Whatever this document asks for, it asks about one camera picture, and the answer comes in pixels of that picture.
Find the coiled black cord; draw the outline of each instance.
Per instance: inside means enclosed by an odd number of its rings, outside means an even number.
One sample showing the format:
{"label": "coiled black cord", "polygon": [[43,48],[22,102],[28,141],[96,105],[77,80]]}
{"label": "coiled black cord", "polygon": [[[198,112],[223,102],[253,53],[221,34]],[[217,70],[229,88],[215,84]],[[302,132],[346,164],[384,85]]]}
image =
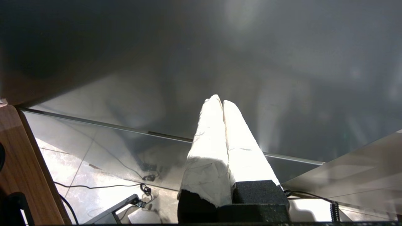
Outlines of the coiled black cord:
{"label": "coiled black cord", "polygon": [[316,197],[316,198],[319,198],[319,199],[322,199],[322,200],[325,200],[325,201],[331,203],[330,212],[331,212],[332,222],[340,222],[339,204],[337,202],[335,202],[333,200],[330,200],[330,199],[327,199],[327,198],[324,198],[324,197],[321,197],[321,196],[318,196],[318,195],[314,195],[314,194],[305,192],[305,191],[285,190],[284,193],[285,193],[286,197],[291,196],[293,193],[306,194],[306,195],[310,195],[310,196],[313,196],[313,197]]}

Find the wooden panel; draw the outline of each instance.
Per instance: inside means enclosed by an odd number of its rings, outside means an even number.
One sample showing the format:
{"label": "wooden panel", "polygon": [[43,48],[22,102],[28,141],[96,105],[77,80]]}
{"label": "wooden panel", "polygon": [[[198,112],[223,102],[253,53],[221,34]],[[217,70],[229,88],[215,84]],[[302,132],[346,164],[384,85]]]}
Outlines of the wooden panel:
{"label": "wooden panel", "polygon": [[56,189],[49,171],[41,154],[35,153],[23,122],[11,105],[0,105],[0,142],[6,150],[6,161],[0,172],[2,192],[24,193],[36,225],[71,224],[63,219],[66,211],[54,194]]}

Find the tiled floor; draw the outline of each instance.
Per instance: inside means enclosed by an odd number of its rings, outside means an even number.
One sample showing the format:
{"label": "tiled floor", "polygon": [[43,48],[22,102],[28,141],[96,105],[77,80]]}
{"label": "tiled floor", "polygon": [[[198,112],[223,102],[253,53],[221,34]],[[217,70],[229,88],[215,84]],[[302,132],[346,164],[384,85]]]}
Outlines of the tiled floor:
{"label": "tiled floor", "polygon": [[[89,187],[138,184],[137,182],[115,177],[39,139],[37,139],[37,143],[55,182],[67,186],[87,185]],[[87,222],[134,193],[144,200],[148,198],[139,186],[102,189],[65,188],[60,185],[56,185],[56,187],[59,193],[71,204],[80,224]],[[154,197],[150,210],[144,210],[150,211],[149,213],[152,215],[151,218],[153,219],[150,219],[149,223],[155,220],[162,223],[177,222],[178,191],[155,186],[149,187],[152,188],[152,196]],[[67,206],[66,210],[74,223],[72,214]]]}

